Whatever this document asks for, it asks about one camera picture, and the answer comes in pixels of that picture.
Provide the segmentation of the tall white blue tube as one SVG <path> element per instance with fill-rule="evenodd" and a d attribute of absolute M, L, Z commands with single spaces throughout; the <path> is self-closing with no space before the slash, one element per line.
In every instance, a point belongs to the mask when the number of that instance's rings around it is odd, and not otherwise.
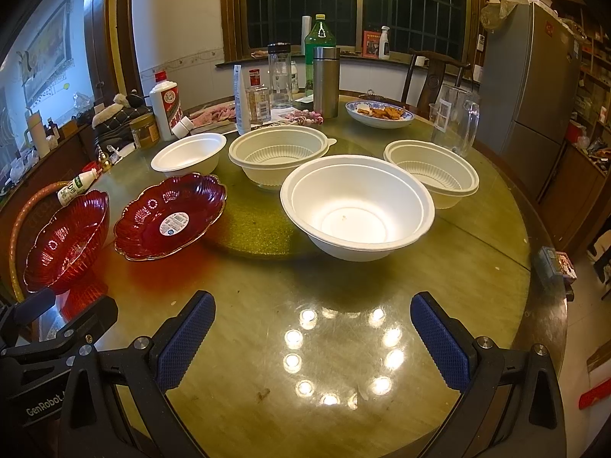
<path fill-rule="evenodd" d="M 246 92 L 246 82 L 242 73 L 242 65 L 235 64 L 233 68 L 233 91 L 235 103 L 235 124 L 239 135 L 251 130 L 251 114 L 249 97 Z"/>

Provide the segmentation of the steel thermos flask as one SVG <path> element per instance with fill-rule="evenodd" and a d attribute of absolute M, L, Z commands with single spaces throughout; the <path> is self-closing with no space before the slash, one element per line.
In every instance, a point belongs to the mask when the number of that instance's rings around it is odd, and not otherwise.
<path fill-rule="evenodd" d="M 315 48 L 313 64 L 314 111 L 324 119 L 336 118 L 339 109 L 340 49 Z"/>

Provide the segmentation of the cream tumbler mug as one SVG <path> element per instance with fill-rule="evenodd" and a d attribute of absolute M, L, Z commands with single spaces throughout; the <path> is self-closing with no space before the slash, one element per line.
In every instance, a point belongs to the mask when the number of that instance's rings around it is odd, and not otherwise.
<path fill-rule="evenodd" d="M 45 125 L 42 123 L 39 112 L 36 112 L 27 118 L 27 128 L 38 157 L 45 158 L 45 156 L 50 153 L 51 149 L 48 145 Z"/>

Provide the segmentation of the pink cloth on tray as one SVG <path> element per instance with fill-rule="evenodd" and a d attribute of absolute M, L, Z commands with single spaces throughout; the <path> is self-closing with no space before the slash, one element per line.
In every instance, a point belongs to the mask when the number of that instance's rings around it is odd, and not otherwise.
<path fill-rule="evenodd" d="M 226 105 L 211 105 L 192 113 L 189 119 L 196 127 L 214 124 L 223 121 L 232 121 L 236 117 L 234 103 Z"/>

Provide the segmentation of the cream plastic bowl right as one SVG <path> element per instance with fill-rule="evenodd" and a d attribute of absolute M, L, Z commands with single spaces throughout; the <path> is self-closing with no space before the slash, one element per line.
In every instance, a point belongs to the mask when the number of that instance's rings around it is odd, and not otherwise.
<path fill-rule="evenodd" d="M 480 177 L 468 161 L 430 142 L 394 141 L 385 147 L 383 156 L 422 182 L 437 210 L 455 207 L 480 187 Z"/>

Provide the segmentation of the grey refrigerator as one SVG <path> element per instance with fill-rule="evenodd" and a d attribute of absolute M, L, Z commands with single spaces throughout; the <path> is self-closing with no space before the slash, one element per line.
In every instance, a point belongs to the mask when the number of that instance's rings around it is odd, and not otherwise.
<path fill-rule="evenodd" d="M 530 197 L 543 193 L 573 111 L 581 47 L 556 17 L 519 4 L 488 35 L 476 141 L 500 157 Z"/>

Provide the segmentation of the red plate with sticker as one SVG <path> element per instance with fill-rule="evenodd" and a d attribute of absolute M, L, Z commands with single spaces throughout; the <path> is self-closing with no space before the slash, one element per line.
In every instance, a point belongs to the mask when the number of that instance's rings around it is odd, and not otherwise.
<path fill-rule="evenodd" d="M 204 236 L 226 201 L 227 188 L 216 176 L 164 179 L 125 206 L 114 226 L 115 251 L 129 261 L 167 258 Z"/>

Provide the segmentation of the dark wooden chair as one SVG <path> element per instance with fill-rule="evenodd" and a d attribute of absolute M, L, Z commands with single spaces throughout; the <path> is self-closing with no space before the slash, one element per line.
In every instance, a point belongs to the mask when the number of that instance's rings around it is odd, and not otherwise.
<path fill-rule="evenodd" d="M 463 80 L 466 70 L 472 68 L 469 62 L 461 62 L 450 56 L 439 54 L 431 51 L 415 51 L 412 48 L 409 50 L 410 62 L 408 65 L 406 79 L 402 91 L 401 102 L 407 105 L 407 96 L 409 93 L 413 71 L 415 70 L 416 60 L 420 57 L 429 60 L 428 71 L 425 78 L 425 83 L 422 85 L 422 91 L 419 95 L 419 101 L 416 105 L 410 107 L 411 112 L 422 118 L 428 118 L 430 115 L 430 104 L 436 102 L 437 96 L 441 90 L 444 81 L 445 70 L 451 65 L 458 70 L 455 80 L 455 86 L 459 87 Z"/>

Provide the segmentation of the red box on sill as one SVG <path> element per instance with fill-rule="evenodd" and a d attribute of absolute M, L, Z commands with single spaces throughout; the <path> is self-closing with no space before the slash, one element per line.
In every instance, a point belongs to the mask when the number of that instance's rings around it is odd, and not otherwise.
<path fill-rule="evenodd" d="M 381 33 L 379 31 L 365 30 L 364 37 L 362 38 L 361 55 L 365 58 L 378 58 L 380 36 Z"/>

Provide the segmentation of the black quilted fur bag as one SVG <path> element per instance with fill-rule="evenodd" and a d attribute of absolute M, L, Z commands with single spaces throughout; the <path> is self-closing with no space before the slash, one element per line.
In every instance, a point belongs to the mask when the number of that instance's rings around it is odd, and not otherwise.
<path fill-rule="evenodd" d="M 129 124 L 150 113 L 144 97 L 136 90 L 127 95 L 117 93 L 112 105 L 103 108 L 92 119 L 94 146 L 107 151 L 109 146 L 121 148 L 134 141 Z"/>

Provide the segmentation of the small white foam bowl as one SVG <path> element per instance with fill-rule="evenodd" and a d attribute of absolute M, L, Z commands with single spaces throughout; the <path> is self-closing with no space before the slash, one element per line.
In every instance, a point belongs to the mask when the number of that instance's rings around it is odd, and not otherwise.
<path fill-rule="evenodd" d="M 218 166 L 221 152 L 227 144 L 224 134 L 204 132 L 188 135 L 158 152 L 150 162 L 151 169 L 166 177 L 190 173 L 210 175 Z"/>

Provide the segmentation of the pink wrapped candies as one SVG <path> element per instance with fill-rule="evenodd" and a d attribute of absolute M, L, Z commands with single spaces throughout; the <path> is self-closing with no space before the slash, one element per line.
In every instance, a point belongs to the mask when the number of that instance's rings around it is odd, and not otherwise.
<path fill-rule="evenodd" d="M 293 110 L 282 114 L 281 118 L 290 124 L 302 126 L 320 125 L 324 122 L 324 118 L 319 113 L 308 110 Z"/>

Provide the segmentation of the green round turntable mat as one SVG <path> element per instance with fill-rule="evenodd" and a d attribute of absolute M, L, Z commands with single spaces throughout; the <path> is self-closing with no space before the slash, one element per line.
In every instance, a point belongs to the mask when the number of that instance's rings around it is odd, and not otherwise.
<path fill-rule="evenodd" d="M 278 188 L 257 186 L 221 150 L 214 171 L 227 189 L 221 217 L 196 243 L 204 261 L 331 261 L 286 215 Z"/>

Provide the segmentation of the clear glass pitcher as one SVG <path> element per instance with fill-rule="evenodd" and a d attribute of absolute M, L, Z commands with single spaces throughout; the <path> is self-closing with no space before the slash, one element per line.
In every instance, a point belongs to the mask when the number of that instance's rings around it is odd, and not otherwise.
<path fill-rule="evenodd" d="M 480 124 L 480 95 L 476 91 L 443 84 L 430 113 L 431 141 L 465 158 Z"/>

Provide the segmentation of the small glass red-cap bottle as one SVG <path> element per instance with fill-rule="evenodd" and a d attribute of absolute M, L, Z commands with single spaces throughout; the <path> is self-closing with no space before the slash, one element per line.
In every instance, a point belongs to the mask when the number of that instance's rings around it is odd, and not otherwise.
<path fill-rule="evenodd" d="M 251 114 L 251 122 L 254 124 L 263 124 L 270 121 L 272 113 L 270 112 L 269 90 L 263 84 L 261 70 L 252 68 L 249 70 L 250 87 L 247 89 L 247 98 L 249 98 L 249 108 Z"/>

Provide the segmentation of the white spray bottle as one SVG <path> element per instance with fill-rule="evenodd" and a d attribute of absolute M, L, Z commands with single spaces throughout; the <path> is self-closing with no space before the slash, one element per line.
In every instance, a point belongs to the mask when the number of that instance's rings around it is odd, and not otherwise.
<path fill-rule="evenodd" d="M 388 26 L 381 27 L 381 33 L 378 45 L 378 58 L 381 60 L 390 59 L 390 42 L 388 41 Z"/>

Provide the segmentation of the small white green bottle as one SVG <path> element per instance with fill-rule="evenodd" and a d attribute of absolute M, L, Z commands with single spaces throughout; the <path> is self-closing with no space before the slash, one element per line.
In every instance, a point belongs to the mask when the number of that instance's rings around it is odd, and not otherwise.
<path fill-rule="evenodd" d="M 89 169 L 87 172 L 74 177 L 70 182 L 57 191 L 57 198 L 62 207 L 66 207 L 76 197 L 84 194 L 97 179 L 97 169 Z"/>

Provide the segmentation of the large white foam bowl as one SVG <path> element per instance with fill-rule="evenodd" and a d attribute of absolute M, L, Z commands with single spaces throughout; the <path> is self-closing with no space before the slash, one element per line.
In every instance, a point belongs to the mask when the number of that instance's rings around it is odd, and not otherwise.
<path fill-rule="evenodd" d="M 322 251 L 343 261 L 377 261 L 428 233 L 431 194 L 394 164 L 365 155 L 333 155 L 299 166 L 280 200 L 288 218 Z"/>

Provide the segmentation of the green plastic bottle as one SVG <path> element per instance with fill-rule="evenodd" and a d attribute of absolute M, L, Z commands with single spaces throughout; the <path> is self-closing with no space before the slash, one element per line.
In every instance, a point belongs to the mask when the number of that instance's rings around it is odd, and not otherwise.
<path fill-rule="evenodd" d="M 304 38 L 304 63 L 305 63 L 305 95 L 314 93 L 314 55 L 316 48 L 329 48 L 336 46 L 336 38 L 326 24 L 324 13 L 317 13 L 315 23 Z"/>

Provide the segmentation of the white red liquor bottle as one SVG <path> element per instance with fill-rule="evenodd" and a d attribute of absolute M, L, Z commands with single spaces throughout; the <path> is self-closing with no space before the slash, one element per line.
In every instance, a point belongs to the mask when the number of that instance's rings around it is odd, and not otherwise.
<path fill-rule="evenodd" d="M 172 128 L 183 117 L 178 85 L 167 78 L 164 70 L 154 75 L 155 85 L 149 92 L 155 122 L 163 141 L 175 139 Z"/>

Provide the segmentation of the blue white food plate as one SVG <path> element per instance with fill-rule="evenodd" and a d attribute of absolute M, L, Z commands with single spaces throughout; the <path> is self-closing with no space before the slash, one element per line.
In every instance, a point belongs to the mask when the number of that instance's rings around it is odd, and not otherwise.
<path fill-rule="evenodd" d="M 345 105 L 348 115 L 357 122 L 378 129 L 399 129 L 414 120 L 412 112 L 397 105 L 374 100 L 355 100 Z"/>

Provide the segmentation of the clear bottle black lid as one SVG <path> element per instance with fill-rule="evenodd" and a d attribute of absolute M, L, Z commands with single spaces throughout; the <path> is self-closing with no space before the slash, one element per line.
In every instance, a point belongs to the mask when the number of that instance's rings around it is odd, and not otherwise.
<path fill-rule="evenodd" d="M 272 109 L 288 108 L 292 102 L 291 45 L 276 42 L 268 45 L 270 104 Z"/>

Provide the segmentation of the cream plastic bowl with tab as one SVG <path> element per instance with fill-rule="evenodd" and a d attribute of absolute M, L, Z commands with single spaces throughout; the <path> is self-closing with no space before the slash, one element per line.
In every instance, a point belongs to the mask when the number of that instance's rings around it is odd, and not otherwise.
<path fill-rule="evenodd" d="M 294 169 L 324 156 L 334 144 L 336 139 L 312 127 L 268 126 L 237 137 L 229 158 L 253 184 L 277 189 Z"/>

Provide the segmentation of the white paper roll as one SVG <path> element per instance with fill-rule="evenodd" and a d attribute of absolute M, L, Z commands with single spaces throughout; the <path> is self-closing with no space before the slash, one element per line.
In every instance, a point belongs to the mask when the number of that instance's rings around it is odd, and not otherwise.
<path fill-rule="evenodd" d="M 300 45 L 301 52 L 303 54 L 306 53 L 306 39 L 307 35 L 311 32 L 312 29 L 312 17 L 309 15 L 304 15 L 301 17 L 301 30 L 300 30 Z"/>

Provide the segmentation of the red scalloped plate left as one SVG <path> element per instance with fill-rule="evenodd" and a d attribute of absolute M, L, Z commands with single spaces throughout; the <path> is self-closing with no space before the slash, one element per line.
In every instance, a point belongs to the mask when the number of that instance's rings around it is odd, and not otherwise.
<path fill-rule="evenodd" d="M 70 290 L 99 257 L 110 222 L 110 198 L 92 190 L 58 210 L 28 252 L 24 283 L 29 292 Z"/>

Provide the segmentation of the brown glass jar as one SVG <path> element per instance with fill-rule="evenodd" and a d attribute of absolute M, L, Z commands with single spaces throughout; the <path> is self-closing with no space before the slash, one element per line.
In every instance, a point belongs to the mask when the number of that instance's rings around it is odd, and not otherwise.
<path fill-rule="evenodd" d="M 129 128 L 137 149 L 148 149 L 160 141 L 160 133 L 153 113 L 131 120 Z"/>

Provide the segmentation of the small box table edge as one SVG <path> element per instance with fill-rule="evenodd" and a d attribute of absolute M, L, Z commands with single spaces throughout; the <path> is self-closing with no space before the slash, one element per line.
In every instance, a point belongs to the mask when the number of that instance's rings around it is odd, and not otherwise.
<path fill-rule="evenodd" d="M 533 264 L 537 273 L 544 279 L 561 279 L 565 285 L 572 285 L 577 280 L 577 272 L 570 257 L 553 247 L 541 247 L 533 259 Z"/>

